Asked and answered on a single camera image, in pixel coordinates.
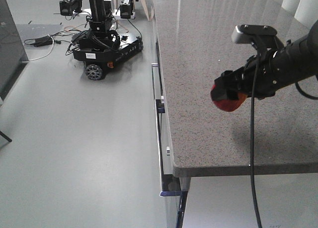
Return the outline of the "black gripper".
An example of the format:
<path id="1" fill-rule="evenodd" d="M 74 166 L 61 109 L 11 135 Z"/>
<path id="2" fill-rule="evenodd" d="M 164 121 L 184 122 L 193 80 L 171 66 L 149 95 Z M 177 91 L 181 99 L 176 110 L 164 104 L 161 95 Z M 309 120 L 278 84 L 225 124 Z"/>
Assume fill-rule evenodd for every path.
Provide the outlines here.
<path id="1" fill-rule="evenodd" d="M 269 50 L 262 59 L 252 56 L 235 71 L 224 71 L 211 89 L 213 101 L 237 100 L 238 93 L 266 98 L 288 86 L 288 54 L 285 49 Z"/>

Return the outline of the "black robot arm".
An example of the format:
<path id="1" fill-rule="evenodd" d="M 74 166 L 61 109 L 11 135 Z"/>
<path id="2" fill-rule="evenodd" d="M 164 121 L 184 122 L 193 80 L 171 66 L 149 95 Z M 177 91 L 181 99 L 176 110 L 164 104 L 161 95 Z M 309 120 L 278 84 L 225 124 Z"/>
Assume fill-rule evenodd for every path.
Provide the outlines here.
<path id="1" fill-rule="evenodd" d="M 238 100 L 238 93 L 266 98 L 281 88 L 318 73 L 318 25 L 294 42 L 283 44 L 277 31 L 267 25 L 237 25 L 232 33 L 236 44 L 251 44 L 257 55 L 235 71 L 224 71 L 215 79 L 211 99 Z"/>

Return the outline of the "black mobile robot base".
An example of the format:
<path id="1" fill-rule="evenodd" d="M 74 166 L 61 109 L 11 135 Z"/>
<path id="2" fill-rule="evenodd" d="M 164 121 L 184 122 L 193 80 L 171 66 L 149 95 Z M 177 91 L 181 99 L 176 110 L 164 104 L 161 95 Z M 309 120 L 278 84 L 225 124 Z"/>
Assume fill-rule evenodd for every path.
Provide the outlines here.
<path id="1" fill-rule="evenodd" d="M 84 62 L 85 75 L 90 80 L 101 80 L 108 69 L 142 51 L 142 36 L 118 34 L 112 29 L 115 18 L 133 17 L 134 1 L 138 0 L 123 0 L 119 9 L 113 10 L 112 0 L 89 0 L 90 12 L 86 19 L 89 29 L 74 35 L 69 49 L 74 59 Z M 62 16 L 82 12 L 82 0 L 60 1 Z"/>

